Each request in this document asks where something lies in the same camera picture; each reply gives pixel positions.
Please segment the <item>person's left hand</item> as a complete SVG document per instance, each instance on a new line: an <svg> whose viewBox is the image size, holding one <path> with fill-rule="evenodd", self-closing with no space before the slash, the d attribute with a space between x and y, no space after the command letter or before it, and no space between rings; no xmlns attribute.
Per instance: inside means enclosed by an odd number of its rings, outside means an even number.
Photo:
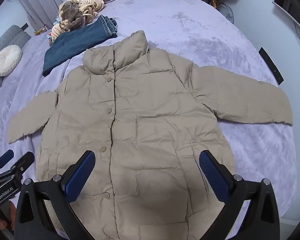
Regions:
<svg viewBox="0 0 300 240"><path fill-rule="evenodd" d="M13 202L8 200L0 207L0 230L10 236L14 235L14 223L17 209Z"/></svg>

